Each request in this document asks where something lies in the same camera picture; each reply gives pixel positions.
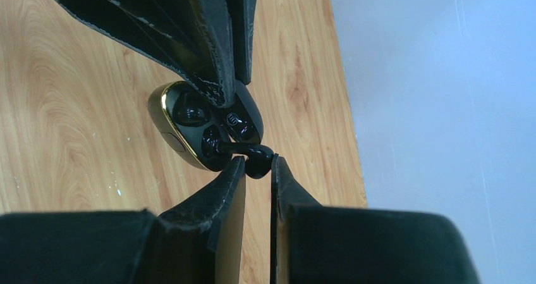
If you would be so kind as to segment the black earbud charging case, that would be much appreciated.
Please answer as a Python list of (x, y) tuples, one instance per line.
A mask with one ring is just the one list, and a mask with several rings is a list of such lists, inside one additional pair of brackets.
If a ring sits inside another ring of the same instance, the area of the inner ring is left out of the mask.
[(190, 165), (222, 171), (233, 155), (246, 158), (254, 179), (271, 170), (274, 152), (262, 145), (264, 124), (246, 86), (235, 83), (233, 102), (216, 108), (185, 81), (156, 88), (147, 100), (149, 115), (167, 144)]

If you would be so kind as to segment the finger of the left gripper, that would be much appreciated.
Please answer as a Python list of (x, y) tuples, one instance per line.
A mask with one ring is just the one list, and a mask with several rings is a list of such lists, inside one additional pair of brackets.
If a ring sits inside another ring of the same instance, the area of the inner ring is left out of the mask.
[(170, 69), (217, 108), (235, 96), (229, 0), (55, 0), (85, 26)]
[(234, 72), (248, 85), (252, 80), (252, 50), (257, 0), (226, 0), (232, 24)]

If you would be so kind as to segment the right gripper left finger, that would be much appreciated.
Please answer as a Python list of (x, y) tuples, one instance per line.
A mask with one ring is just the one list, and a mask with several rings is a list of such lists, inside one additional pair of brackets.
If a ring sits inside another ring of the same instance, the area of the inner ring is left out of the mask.
[(238, 283), (245, 160), (160, 215), (1, 216), (2, 283)]

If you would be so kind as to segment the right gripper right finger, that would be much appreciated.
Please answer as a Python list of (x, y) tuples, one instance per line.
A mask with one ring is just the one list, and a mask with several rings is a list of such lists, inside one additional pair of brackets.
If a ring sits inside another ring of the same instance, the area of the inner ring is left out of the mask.
[(320, 204), (285, 158), (271, 164), (271, 283), (479, 283), (439, 214)]

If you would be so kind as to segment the black earbud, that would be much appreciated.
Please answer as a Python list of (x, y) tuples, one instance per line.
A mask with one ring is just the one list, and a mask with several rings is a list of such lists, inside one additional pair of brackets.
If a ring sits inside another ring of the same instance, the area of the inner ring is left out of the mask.
[(197, 93), (182, 90), (173, 106), (172, 119), (181, 126), (201, 127), (212, 119), (212, 114)]
[(253, 179), (260, 179), (271, 170), (274, 151), (262, 144), (241, 142), (220, 142), (216, 150), (221, 154), (241, 154), (246, 156), (245, 173)]

